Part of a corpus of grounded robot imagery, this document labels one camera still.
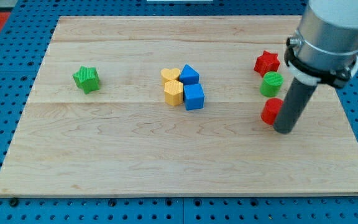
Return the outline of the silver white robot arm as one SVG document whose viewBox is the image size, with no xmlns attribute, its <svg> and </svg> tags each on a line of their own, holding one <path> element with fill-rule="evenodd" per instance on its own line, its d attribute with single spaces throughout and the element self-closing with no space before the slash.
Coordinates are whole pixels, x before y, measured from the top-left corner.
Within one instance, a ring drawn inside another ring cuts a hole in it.
<svg viewBox="0 0 358 224">
<path fill-rule="evenodd" d="M 309 0 L 285 63 L 304 85 L 345 87 L 358 71 L 358 0 Z"/>
</svg>

